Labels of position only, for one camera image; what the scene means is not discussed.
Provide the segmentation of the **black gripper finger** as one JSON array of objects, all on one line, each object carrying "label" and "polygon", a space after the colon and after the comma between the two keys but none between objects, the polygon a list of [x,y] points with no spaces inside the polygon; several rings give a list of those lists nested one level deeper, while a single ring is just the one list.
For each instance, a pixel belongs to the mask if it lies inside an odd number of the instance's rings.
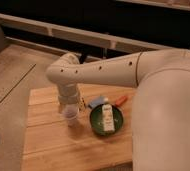
[{"label": "black gripper finger", "polygon": [[85,109],[85,101],[81,98],[81,109]]}]

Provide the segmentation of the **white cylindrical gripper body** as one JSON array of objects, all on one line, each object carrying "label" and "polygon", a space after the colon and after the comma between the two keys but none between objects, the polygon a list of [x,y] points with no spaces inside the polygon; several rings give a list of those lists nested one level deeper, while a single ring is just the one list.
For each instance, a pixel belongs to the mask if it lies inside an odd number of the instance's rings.
[{"label": "white cylindrical gripper body", "polygon": [[77,114],[79,111],[80,91],[77,84],[58,85],[60,111]]}]

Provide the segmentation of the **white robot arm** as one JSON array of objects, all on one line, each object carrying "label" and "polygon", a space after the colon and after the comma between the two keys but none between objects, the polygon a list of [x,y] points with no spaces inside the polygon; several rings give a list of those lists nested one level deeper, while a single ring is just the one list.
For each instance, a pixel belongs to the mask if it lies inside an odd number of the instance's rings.
[{"label": "white robot arm", "polygon": [[77,85],[137,89],[132,101],[134,171],[190,171],[190,50],[139,52],[81,64],[67,53],[47,69],[59,101],[78,102]]}]

